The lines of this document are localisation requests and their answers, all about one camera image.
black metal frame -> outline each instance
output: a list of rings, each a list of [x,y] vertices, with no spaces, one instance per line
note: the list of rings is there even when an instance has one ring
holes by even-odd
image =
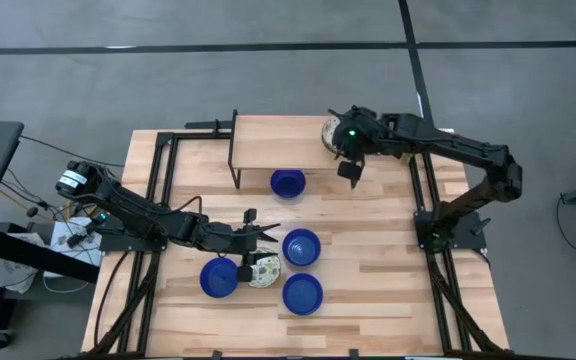
[[[237,110],[233,110],[233,124],[237,116]],[[219,121],[215,121],[213,129],[210,132],[201,133],[172,133],[172,132],[160,132],[157,134],[157,140],[155,142],[155,152],[153,154],[152,166],[150,169],[150,177],[148,178],[148,187],[146,189],[146,198],[148,200],[154,201],[157,178],[159,177],[159,169],[161,168],[161,157],[163,150],[166,146],[169,146],[170,150],[168,152],[168,162],[166,164],[166,172],[164,175],[164,183],[161,195],[161,204],[169,206],[170,195],[172,192],[172,184],[175,174],[175,165],[177,162],[177,151],[179,149],[179,144],[182,140],[229,140],[230,150],[228,153],[228,165],[230,171],[233,174],[234,170],[231,165],[232,160],[232,134],[233,132],[222,132],[220,131]],[[133,261],[132,272],[130,274],[130,282],[128,285],[128,294],[126,297],[126,304],[134,297],[139,285],[139,277],[141,275],[141,267],[143,264],[144,252],[137,252],[135,254],[135,259]],[[151,255],[151,264],[154,266],[159,266],[159,261],[161,258],[161,252],[153,252]],[[154,305],[156,286],[152,286],[144,298],[144,307],[142,313],[142,319],[139,329],[139,337],[137,338],[137,352],[145,354],[146,347],[148,345],[148,332],[150,330],[150,319],[152,317],[152,308]],[[119,345],[117,348],[118,353],[125,352],[128,346],[128,337],[130,333],[130,321],[128,321],[126,327],[121,332],[119,337]]]
[[[19,146],[15,142],[13,150],[5,159],[3,169],[8,168]],[[5,171],[0,171],[0,182]],[[50,271],[89,283],[96,283],[99,267],[74,259],[51,249],[37,246],[0,231],[0,258],[32,266],[35,269]]]
[[[410,17],[410,11],[406,0],[398,0],[399,8],[401,11],[401,17],[403,20],[404,30],[406,34],[405,42],[397,41],[382,41],[382,42],[311,42],[311,43],[257,43],[257,44],[217,44],[217,45],[158,45],[158,46],[134,46],[134,47],[124,47],[124,48],[112,48],[112,47],[50,47],[50,48],[0,48],[0,55],[64,55],[64,54],[135,54],[135,53],[198,53],[198,52],[257,52],[257,51],[312,51],[312,50],[387,50],[387,49],[406,49],[410,56],[415,88],[420,98],[421,111],[424,118],[433,122],[432,113],[430,109],[430,101],[428,93],[426,91],[426,85],[423,78],[423,72],[421,69],[421,62],[419,60],[418,50],[440,50],[440,49],[544,49],[544,48],[576,48],[576,41],[483,41],[483,42],[416,42],[413,32],[412,20]],[[233,112],[232,120],[232,133],[225,135],[226,138],[230,139],[230,147],[228,154],[228,166],[235,183],[235,187],[239,188],[241,181],[241,170],[234,169],[232,166],[232,152],[233,152],[233,136],[235,131],[235,121],[236,121],[236,111]],[[151,168],[151,176],[148,182],[147,198],[150,200],[154,199],[155,184],[157,181],[157,175],[160,168],[161,154],[163,146],[170,143],[171,146],[176,150],[180,140],[186,139],[206,139],[213,138],[209,137],[210,134],[174,134],[174,133],[159,133],[157,136],[157,145],[155,147],[155,153],[153,156],[153,163]],[[170,196],[170,187],[172,184],[172,175],[174,172],[174,159],[176,156],[176,151],[171,150],[169,156],[168,168],[166,170],[166,179],[164,180],[164,196],[162,196],[162,201],[167,203]],[[424,170],[429,183],[429,189],[431,194],[431,200],[433,206],[436,206],[439,201],[439,193],[437,191],[437,184],[435,181],[432,162],[430,156],[423,155],[424,160]],[[425,204],[423,193],[421,190],[421,181],[419,179],[419,170],[417,167],[417,162],[415,158],[412,158],[409,163],[409,169],[412,178],[412,186],[415,194],[415,201],[417,205],[417,212],[425,212]],[[446,249],[442,253],[444,260],[444,265],[446,268],[446,274],[448,278],[448,283],[450,285],[453,295],[459,300],[459,285],[457,283],[457,277],[454,269],[454,262],[452,259],[452,254],[450,248]],[[437,260],[434,254],[426,251],[426,260],[428,264],[429,271],[431,268],[437,265]],[[151,261],[159,261],[159,253],[153,254]],[[143,252],[137,252],[135,260],[133,263],[133,271],[130,279],[130,287],[128,292],[128,299],[134,295],[137,285],[139,283],[139,275],[141,273],[141,267],[143,264]],[[461,324],[458,319],[459,325],[459,335],[461,347],[465,351],[452,350],[452,344],[450,341],[450,333],[448,331],[446,312],[444,308],[444,303],[442,301],[441,291],[432,283],[432,294],[435,302],[435,311],[437,315],[437,323],[439,327],[439,333],[442,343],[442,349],[445,355],[454,356],[465,356],[468,355],[472,358],[497,358],[498,354],[493,353],[473,353],[470,351],[469,337],[467,336],[467,330]],[[152,311],[154,290],[147,294],[144,309],[142,329],[139,333],[139,348],[145,350],[147,344],[148,336],[148,326],[144,327],[144,324],[148,325],[150,320],[150,314]],[[119,342],[118,352],[124,352],[121,356],[140,356],[144,352],[137,353],[125,353],[126,344],[128,341],[128,330],[122,333]],[[221,358],[221,354],[215,352],[213,358]],[[114,355],[107,355],[105,358],[111,358]],[[540,357],[521,357],[514,356],[516,358],[540,358]],[[343,359],[348,357],[327,357],[327,359]],[[357,352],[351,352],[350,358],[359,358]],[[378,359],[386,357],[362,357],[363,359]],[[188,359],[210,359],[209,357],[199,358],[192,357]],[[261,359],[276,359],[276,358],[266,358],[260,357]]]

power cord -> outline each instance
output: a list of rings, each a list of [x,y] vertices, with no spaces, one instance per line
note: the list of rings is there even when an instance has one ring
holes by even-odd
[[[15,199],[14,197],[12,197],[10,194],[4,192],[3,190],[0,189],[0,194],[7,197],[10,201],[12,201],[13,203],[17,204],[19,207],[21,207],[22,209],[26,210],[26,213],[28,213],[28,211],[30,211],[30,208],[25,206],[24,204],[22,204],[20,201],[18,201],[17,199]],[[54,222],[51,218],[43,216],[41,214],[37,214],[37,216],[39,216],[42,219],[48,220],[50,222]]]
[[[22,190],[22,188],[21,188],[19,185],[14,184],[14,183],[11,183],[11,182],[9,182],[9,181],[1,180],[1,185],[6,186],[6,187],[8,187],[8,188],[13,187],[15,190],[17,190],[17,192],[20,192],[20,193],[23,194],[24,196],[29,196],[29,197],[30,197],[31,199],[33,199],[35,202],[40,202],[40,201],[42,200],[39,196],[34,195],[34,194],[32,194],[31,192],[28,192],[28,191],[26,191],[26,190]]]
[[[566,236],[566,234],[564,233],[564,229],[561,227],[561,221],[559,220],[559,206],[561,204],[563,204],[564,200],[563,200],[563,194],[559,195],[559,201],[557,201],[557,208],[555,210],[555,219],[557,220],[557,227],[559,227],[559,232],[561,233],[561,237],[564,238],[564,240],[568,243],[568,245],[570,245],[571,248],[573,248],[573,250],[576,251],[576,246],[573,245],[570,240],[568,240],[568,237]]]
[[[45,202],[44,200],[37,201],[37,200],[33,200],[33,199],[28,198],[28,196],[22,194],[20,191],[17,191],[14,187],[10,186],[7,182],[2,181],[1,185],[7,187],[10,191],[14,192],[20,198],[22,198],[22,199],[24,199],[30,203],[33,203],[37,206],[40,206],[44,210],[48,210],[49,208],[54,207],[54,206],[48,204],[47,202]]]
[[[180,207],[178,207],[175,210],[171,210],[170,212],[167,212],[166,214],[162,214],[162,215],[167,215],[168,213],[172,214],[175,212],[179,212],[183,209],[185,209],[188,205],[192,204],[194,201],[198,201],[199,202],[199,215],[203,215],[203,199],[200,195],[197,196],[193,196],[190,200],[186,201],[183,205],[181,205]],[[248,236],[252,236],[252,235],[257,235],[257,234],[261,234],[264,232],[264,230],[257,230],[257,231],[253,231],[251,233],[247,233],[247,234],[235,234],[235,233],[224,233],[224,232],[220,232],[220,231],[214,231],[214,230],[210,230],[207,229],[206,224],[204,222],[202,222],[199,226],[201,227],[202,230],[204,230],[206,233],[208,234],[213,234],[213,235],[222,235],[222,236],[232,236],[232,237],[248,237]],[[175,236],[169,236],[168,239],[170,240],[170,242],[172,242],[173,244],[176,245],[184,245],[179,243],[177,240],[181,240],[178,237]]]
[[[8,171],[8,172],[10,173],[10,175],[12,175],[12,178],[15,179],[15,182],[16,182],[17,184],[13,184],[13,183],[11,183],[11,182],[9,182],[9,181],[4,181],[5,179],[2,180],[2,181],[6,182],[8,185],[13,185],[13,186],[17,187],[17,189],[19,189],[19,190],[22,191],[23,193],[25,193],[25,194],[33,197],[33,198],[36,198],[36,199],[38,199],[38,200],[41,199],[39,196],[37,196],[37,195],[33,194],[32,192],[30,192],[30,190],[28,190],[28,189],[24,186],[24,184],[21,183],[21,181],[19,180],[19,178],[17,177],[17,175],[15,174],[14,171],[12,171],[10,168],[6,169],[6,171]]]
[[[112,182],[111,180],[113,180],[113,178],[115,177],[114,174],[113,174],[110,170],[108,170],[108,169],[106,169],[106,168],[102,168],[101,170],[102,170],[101,176],[103,176],[106,181]],[[139,204],[138,202],[136,202],[136,201],[134,201],[134,200],[132,200],[132,199],[124,196],[124,195],[121,194],[117,189],[115,189],[114,186],[111,186],[110,189],[112,190],[112,192],[114,192],[117,196],[121,197],[121,198],[124,199],[125,201],[127,201],[127,202],[135,205],[136,207],[138,207],[138,208],[140,208],[140,209],[142,209],[142,210],[144,210],[144,211],[146,211],[146,212],[148,212],[148,213],[151,213],[151,214],[155,214],[155,215],[171,215],[171,214],[174,214],[174,213],[178,213],[178,212],[180,212],[181,210],[183,210],[186,206],[190,205],[190,204],[191,204],[193,201],[195,201],[195,200],[199,200],[199,214],[202,213],[202,199],[201,199],[201,196],[194,196],[193,198],[191,198],[190,200],[188,200],[185,204],[181,205],[180,207],[178,207],[178,208],[176,208],[176,209],[174,209],[174,210],[159,211],[159,210],[149,209],[148,207],[143,206],[143,205]]]
[[[63,208],[63,209],[61,209],[61,210],[59,210],[59,211],[53,211],[53,208],[51,207],[51,208],[49,208],[49,210],[50,210],[51,212],[53,212],[53,219],[54,219],[55,221],[57,221],[57,215],[61,215],[61,218],[63,219],[63,223],[64,223],[64,224],[66,225],[66,227],[68,228],[68,231],[70,232],[70,235],[71,235],[71,236],[74,236],[75,233],[74,233],[74,231],[72,231],[72,228],[70,227],[69,223],[70,223],[70,224],[73,224],[73,225],[77,225],[77,226],[81,226],[81,225],[80,225],[80,224],[77,224],[77,223],[74,223],[74,222],[71,222],[71,221],[68,221],[69,219],[66,219],[66,216],[63,214],[63,211],[66,210],[67,208],[68,208],[68,207],[65,207],[65,208]],[[77,254],[75,254],[75,255],[73,255],[73,256],[71,256],[71,257],[72,257],[72,258],[76,258],[77,256],[79,256],[79,254],[85,252],[86,255],[88,255],[88,259],[90,260],[90,264],[93,264],[94,261],[92,260],[92,256],[90,256],[90,251],[91,251],[91,250],[97,250],[97,249],[99,249],[99,247],[92,248],[92,249],[86,249],[86,248],[84,248],[81,244],[77,244],[77,245],[78,245],[79,247],[81,247],[82,250],[81,250],[79,253],[77,253]],[[63,252],[61,252],[61,253],[63,254],[63,253],[69,253],[69,252],[74,252],[74,251],[77,251],[77,250],[73,250],[73,251],[63,251]],[[81,285],[80,287],[75,288],[75,289],[70,289],[70,290],[55,290],[55,289],[53,289],[53,288],[51,288],[51,287],[48,286],[48,284],[46,283],[46,278],[45,278],[45,277],[42,277],[42,278],[43,278],[42,280],[43,280],[44,287],[46,288],[46,290],[48,290],[48,291],[50,291],[50,292],[53,292],[53,293],[57,293],[57,294],[72,294],[72,293],[75,293],[75,292],[77,292],[77,291],[83,290],[85,287],[88,286],[88,282],[84,282],[83,285]]]
[[[0,289],[6,288],[8,286],[13,286],[13,285],[17,285],[17,284],[21,284],[22,282],[30,279],[31,277],[35,276],[35,274],[37,274],[37,270],[35,270],[32,274],[26,276],[25,278],[23,278],[22,280],[19,280],[17,282],[11,283],[11,284],[7,284],[7,285],[2,285],[0,286]]]
[[[33,138],[31,138],[31,137],[28,137],[28,136],[21,135],[20,137],[21,137],[22,139],[34,141],[34,142],[36,142],[37,144],[41,144],[41,145],[47,146],[47,147],[49,147],[49,148],[51,148],[51,149],[60,151],[60,152],[62,152],[62,153],[64,153],[64,154],[68,154],[68,155],[71,155],[71,156],[74,156],[74,157],[78,157],[78,158],[80,158],[80,159],[88,160],[88,161],[90,161],[90,162],[94,162],[94,163],[97,163],[97,164],[100,164],[100,165],[120,167],[120,168],[124,167],[124,165],[121,165],[121,164],[107,163],[107,162],[103,162],[103,161],[99,161],[99,160],[93,160],[93,159],[87,158],[87,157],[85,157],[85,156],[77,155],[77,154],[75,154],[75,153],[73,153],[73,152],[70,152],[70,151],[68,151],[68,150],[64,150],[64,149],[62,149],[62,148],[60,148],[60,147],[57,147],[57,146],[55,146],[55,145],[51,145],[51,144],[48,144],[47,142],[44,142],[44,141],[41,141],[41,140],[37,140],[37,139],[33,139]]]
[[[115,278],[115,275],[117,274],[117,270],[119,270],[119,267],[121,266],[121,263],[123,263],[124,260],[126,259],[126,256],[128,256],[128,251],[124,252],[124,254],[121,255],[121,258],[119,258],[119,261],[117,261],[117,264],[112,269],[112,272],[110,273],[110,278],[108,279],[108,284],[106,284],[106,289],[104,290],[104,294],[101,297],[101,302],[99,303],[99,309],[97,309],[97,320],[95,321],[95,336],[93,336],[95,346],[99,345],[99,323],[101,322],[101,310],[104,308],[104,304],[106,303],[106,297],[108,297],[110,284],[112,284],[112,281]]]

butcher block tabletop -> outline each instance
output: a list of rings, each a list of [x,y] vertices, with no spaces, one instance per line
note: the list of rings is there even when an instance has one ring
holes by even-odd
[[[334,116],[238,115],[232,166],[235,169],[337,169],[339,161],[321,142],[321,129],[331,118]]]
[[[159,131],[164,130],[137,130],[130,143],[122,183],[141,195],[146,193]],[[157,196],[161,196],[167,151],[162,156]],[[416,206],[408,166],[392,157],[368,157],[354,190],[330,166],[304,166],[304,193],[282,200],[270,190],[273,170],[258,169],[270,154],[258,151],[260,166],[246,159],[248,170],[242,173],[237,190],[227,164],[227,140],[181,140],[170,206],[201,195],[204,214],[233,227],[241,225],[246,209],[256,208],[256,224],[281,223],[268,232],[280,243],[259,242],[260,246],[280,252],[281,240],[290,230],[308,228],[321,240],[319,260],[300,269],[289,266],[280,255],[281,276],[271,287],[255,289],[240,283],[232,295],[214,299],[202,292],[199,273],[216,255],[170,244],[161,257],[146,355],[210,356],[219,350],[224,356],[344,356],[351,348],[366,356],[441,354],[426,260],[416,245],[412,220]],[[432,159],[442,200],[468,189],[461,163]],[[425,179],[421,157],[418,164],[420,177]],[[431,204],[425,181],[422,187],[426,204]],[[101,297],[120,256],[111,253],[103,259],[84,351],[93,346]],[[488,265],[469,250],[455,250],[453,256],[464,305],[494,342],[507,347]],[[130,254],[110,286],[100,337],[124,307],[132,259]],[[236,256],[232,259],[239,262]],[[282,286],[297,272],[314,275],[324,290],[323,304],[306,317],[293,315],[282,302]],[[459,348],[454,314],[447,303],[446,307],[452,345]],[[138,308],[128,350],[136,349],[140,319]]]

wooden shelf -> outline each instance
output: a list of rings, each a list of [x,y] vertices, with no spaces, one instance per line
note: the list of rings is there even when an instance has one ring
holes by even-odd
[[[239,115],[235,122],[235,169],[337,169],[339,160],[321,142],[332,115]]]

white bag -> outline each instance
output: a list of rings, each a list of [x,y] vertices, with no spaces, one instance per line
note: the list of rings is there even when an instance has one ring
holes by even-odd
[[[46,247],[37,233],[8,235],[37,246]],[[30,288],[36,273],[37,270],[28,265],[0,259],[0,288],[5,287],[8,290],[23,294]]]
[[[88,225],[88,223],[90,223],[90,218],[87,217],[71,218],[68,220],[68,224],[61,221],[55,222],[55,228],[52,231],[52,238],[50,239],[50,249],[73,259],[99,267],[99,264],[101,264],[101,251],[99,251],[101,235],[99,233],[92,232],[74,249],[68,247],[66,243],[68,238],[74,234],[86,234],[85,226]],[[50,271],[44,271],[44,278],[62,276],[63,275]]]

